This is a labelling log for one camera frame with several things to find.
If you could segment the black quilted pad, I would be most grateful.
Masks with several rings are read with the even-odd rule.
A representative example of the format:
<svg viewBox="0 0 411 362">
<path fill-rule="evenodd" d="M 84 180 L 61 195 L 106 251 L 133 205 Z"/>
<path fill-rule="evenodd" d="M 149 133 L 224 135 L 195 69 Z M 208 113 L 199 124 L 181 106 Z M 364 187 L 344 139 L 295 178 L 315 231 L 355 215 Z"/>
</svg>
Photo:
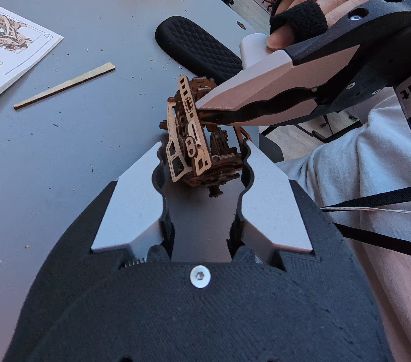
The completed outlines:
<svg viewBox="0 0 411 362">
<path fill-rule="evenodd" d="M 241 59 L 193 21 L 172 16 L 156 29 L 157 44 L 198 77 L 221 84 L 242 71 Z"/>
</svg>

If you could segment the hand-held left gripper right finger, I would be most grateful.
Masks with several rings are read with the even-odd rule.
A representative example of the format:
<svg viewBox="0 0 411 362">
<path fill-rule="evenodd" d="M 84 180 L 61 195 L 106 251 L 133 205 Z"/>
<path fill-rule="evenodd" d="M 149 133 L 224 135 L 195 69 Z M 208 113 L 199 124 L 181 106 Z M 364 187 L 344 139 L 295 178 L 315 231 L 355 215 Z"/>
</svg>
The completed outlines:
<svg viewBox="0 0 411 362">
<path fill-rule="evenodd" d="M 245 190 L 228 239 L 231 257 L 243 245 L 266 264 L 278 249 L 310 253 L 311 241 L 288 177 L 250 140 L 243 142 L 241 180 Z"/>
</svg>

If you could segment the illustrated instruction booklet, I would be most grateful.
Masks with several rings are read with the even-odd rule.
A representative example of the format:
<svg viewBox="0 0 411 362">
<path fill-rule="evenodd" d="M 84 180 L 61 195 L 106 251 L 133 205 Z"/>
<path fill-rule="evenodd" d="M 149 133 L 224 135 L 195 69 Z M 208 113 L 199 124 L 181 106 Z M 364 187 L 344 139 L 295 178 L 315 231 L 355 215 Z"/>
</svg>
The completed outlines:
<svg viewBox="0 0 411 362">
<path fill-rule="evenodd" d="M 63 36 L 0 8 L 0 93 L 46 56 Z"/>
</svg>

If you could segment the grey desk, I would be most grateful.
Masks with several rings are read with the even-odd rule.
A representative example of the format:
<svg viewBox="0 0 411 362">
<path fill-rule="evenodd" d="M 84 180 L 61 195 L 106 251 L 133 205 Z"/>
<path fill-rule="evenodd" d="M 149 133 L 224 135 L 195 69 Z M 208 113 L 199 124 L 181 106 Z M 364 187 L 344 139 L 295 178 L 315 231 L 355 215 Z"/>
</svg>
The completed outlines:
<svg viewBox="0 0 411 362">
<path fill-rule="evenodd" d="M 239 55 L 258 28 L 244 2 L 1 0 L 64 37 L 1 95 L 1 359 L 36 274 L 67 227 L 159 140 L 179 64 L 155 30 L 191 19 Z M 246 27 L 243 30 L 237 24 Z M 14 104 L 108 62 L 114 71 L 15 110 Z"/>
</svg>

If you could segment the wooden mechanical puzzle model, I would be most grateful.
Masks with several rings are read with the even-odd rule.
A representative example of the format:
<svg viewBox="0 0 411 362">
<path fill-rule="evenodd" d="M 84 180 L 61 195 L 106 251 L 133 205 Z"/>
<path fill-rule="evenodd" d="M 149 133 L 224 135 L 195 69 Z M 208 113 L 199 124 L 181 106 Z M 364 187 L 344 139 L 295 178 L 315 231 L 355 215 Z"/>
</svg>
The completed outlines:
<svg viewBox="0 0 411 362">
<path fill-rule="evenodd" d="M 180 75 L 178 90 L 167 101 L 167 119 L 159 124 L 168 131 L 167 160 L 173 183 L 206 187 L 209 197 L 223 194 L 220 185 L 240 177 L 244 139 L 252 141 L 242 127 L 234 127 L 239 150 L 228 144 L 228 133 L 200 118 L 196 102 L 214 88 L 213 78 Z"/>
</svg>

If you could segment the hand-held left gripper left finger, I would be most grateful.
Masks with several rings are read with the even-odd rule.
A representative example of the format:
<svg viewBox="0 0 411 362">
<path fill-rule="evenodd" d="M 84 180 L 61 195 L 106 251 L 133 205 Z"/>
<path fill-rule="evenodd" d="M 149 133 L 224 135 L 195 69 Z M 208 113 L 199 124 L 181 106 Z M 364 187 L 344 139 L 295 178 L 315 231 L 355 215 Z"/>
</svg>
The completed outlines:
<svg viewBox="0 0 411 362">
<path fill-rule="evenodd" d="M 163 245 L 172 256 L 175 233 L 162 191 L 166 159 L 165 145 L 158 142 L 118 178 L 93 253 L 127 249 L 141 260 L 152 246 Z"/>
</svg>

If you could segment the thin pale wooden stick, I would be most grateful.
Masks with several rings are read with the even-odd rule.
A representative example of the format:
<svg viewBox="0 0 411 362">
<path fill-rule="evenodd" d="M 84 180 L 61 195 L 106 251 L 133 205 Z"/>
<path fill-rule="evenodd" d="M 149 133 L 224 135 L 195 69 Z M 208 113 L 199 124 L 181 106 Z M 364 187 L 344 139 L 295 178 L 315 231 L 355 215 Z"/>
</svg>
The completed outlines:
<svg viewBox="0 0 411 362">
<path fill-rule="evenodd" d="M 13 108 L 15 110 L 21 109 L 23 107 L 26 107 L 28 105 L 31 105 L 31 104 L 36 103 L 38 101 L 41 101 L 45 98 L 48 98 L 50 96 L 53 96 L 53 95 L 58 94 L 60 92 L 63 92 L 65 90 L 69 89 L 69 88 L 80 85 L 80 84 L 82 84 L 84 82 L 87 82 L 91 79 L 94 79 L 98 76 L 102 76 L 106 73 L 114 71 L 115 69 L 116 69 L 116 66 L 113 63 L 108 62 L 104 65 L 101 65 L 100 67 L 97 67 L 97 68 L 95 68 L 91 71 L 85 72 L 84 74 L 81 74 L 77 77 L 74 77 L 74 78 L 72 78 L 72 79 L 70 79 L 66 82 L 63 82 L 63 83 L 61 83 L 61 84 L 59 84 L 55 87 L 49 88 L 48 90 L 46 90 L 44 92 L 38 93 L 38 94 L 34 95 L 33 97 L 30 97 L 26 100 L 23 100 L 22 102 L 14 104 Z"/>
</svg>

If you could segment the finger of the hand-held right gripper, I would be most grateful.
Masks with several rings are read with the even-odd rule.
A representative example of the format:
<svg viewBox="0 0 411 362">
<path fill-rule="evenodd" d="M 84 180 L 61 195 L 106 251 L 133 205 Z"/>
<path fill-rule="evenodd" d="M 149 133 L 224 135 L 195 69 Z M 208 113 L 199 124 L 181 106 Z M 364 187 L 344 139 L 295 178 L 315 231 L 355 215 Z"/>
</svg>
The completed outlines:
<svg viewBox="0 0 411 362">
<path fill-rule="evenodd" d="M 248 104 L 237 111 L 201 111 L 200 120 L 218 125 L 268 126 L 305 117 L 317 107 L 314 99 L 307 99 L 298 104 L 292 102 L 293 106 L 288 109 L 285 109 L 285 101 L 272 99 Z"/>
<path fill-rule="evenodd" d="M 282 113 L 308 101 L 316 107 L 312 89 L 348 65 L 359 45 L 300 65 L 284 51 L 275 51 L 211 90 L 197 103 L 204 119 L 256 119 Z"/>
</svg>

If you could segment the person's pale sweatshirt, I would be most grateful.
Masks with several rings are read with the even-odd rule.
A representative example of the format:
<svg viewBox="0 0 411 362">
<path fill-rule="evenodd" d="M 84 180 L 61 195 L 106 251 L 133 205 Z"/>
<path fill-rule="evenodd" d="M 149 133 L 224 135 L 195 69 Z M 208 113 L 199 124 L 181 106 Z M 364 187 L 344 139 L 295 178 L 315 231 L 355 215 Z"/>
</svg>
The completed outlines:
<svg viewBox="0 0 411 362">
<path fill-rule="evenodd" d="M 348 109 L 362 123 L 310 155 L 277 165 L 318 206 L 409 187 L 410 129 L 393 88 Z M 410 361 L 409 255 L 349 240 L 380 306 L 395 361 Z"/>
</svg>

